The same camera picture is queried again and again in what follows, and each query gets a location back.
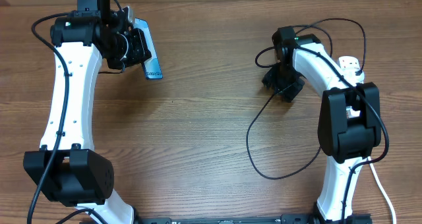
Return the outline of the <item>Samsung Galaxy smartphone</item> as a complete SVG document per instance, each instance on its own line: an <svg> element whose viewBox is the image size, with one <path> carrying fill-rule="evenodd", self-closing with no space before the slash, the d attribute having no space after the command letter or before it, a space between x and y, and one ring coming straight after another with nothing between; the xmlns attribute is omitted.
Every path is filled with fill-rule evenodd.
<svg viewBox="0 0 422 224"><path fill-rule="evenodd" d="M134 27L141 29L142 32L144 33L146 46L151 53L151 57L149 59L144 60L144 62L142 63L142 68L143 68L146 79L161 80L163 78L162 70L158 61L158 56L156 54L156 50L155 50L154 43L152 40L152 35L151 35L147 21L143 19L135 18Z"/></svg>

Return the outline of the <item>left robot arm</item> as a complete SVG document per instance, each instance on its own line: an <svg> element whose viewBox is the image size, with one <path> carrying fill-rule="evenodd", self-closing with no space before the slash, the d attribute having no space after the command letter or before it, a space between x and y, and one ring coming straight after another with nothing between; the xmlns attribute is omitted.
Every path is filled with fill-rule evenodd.
<svg viewBox="0 0 422 224"><path fill-rule="evenodd" d="M55 55L55 83L48 123L36 151L24 154L24 170L36 184L33 201L49 201L88 214L95 223L140 223L134 207L114 188L110 160L95 151L92 112L102 63L110 74L140 65L149 80L162 70L148 23L115 0L77 0L69 13L53 15L46 45Z"/></svg>

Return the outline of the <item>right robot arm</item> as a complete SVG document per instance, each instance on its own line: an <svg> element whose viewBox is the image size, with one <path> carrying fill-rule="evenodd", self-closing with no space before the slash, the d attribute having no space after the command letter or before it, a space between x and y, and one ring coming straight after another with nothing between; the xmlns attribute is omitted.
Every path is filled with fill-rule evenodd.
<svg viewBox="0 0 422 224"><path fill-rule="evenodd" d="M291 102L308 82L321 97L317 137L326 154L321 193L309 223L372 223L355 214L352 199L362 166L380 144L385 126L380 118L379 90L357 63L334 61L313 34L298 36L291 26L272 35L277 63L262 83Z"/></svg>

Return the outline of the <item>white charger plug adapter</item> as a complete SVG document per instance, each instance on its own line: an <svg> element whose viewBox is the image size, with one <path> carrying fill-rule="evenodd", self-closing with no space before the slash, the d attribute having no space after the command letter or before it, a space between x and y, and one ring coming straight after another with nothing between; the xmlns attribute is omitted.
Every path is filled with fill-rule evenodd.
<svg viewBox="0 0 422 224"><path fill-rule="evenodd" d="M353 86L360 83L363 84L365 80L365 73L359 72L356 69L347 69L343 72L344 78Z"/></svg>

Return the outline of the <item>white power strip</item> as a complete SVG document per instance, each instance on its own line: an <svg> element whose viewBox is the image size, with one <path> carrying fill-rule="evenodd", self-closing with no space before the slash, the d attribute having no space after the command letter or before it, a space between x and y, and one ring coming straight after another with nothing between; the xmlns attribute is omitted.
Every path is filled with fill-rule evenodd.
<svg viewBox="0 0 422 224"><path fill-rule="evenodd" d="M357 83L364 83L365 73L361 71L361 67L357 58L352 56L341 56L337 60L345 78L354 86Z"/></svg>

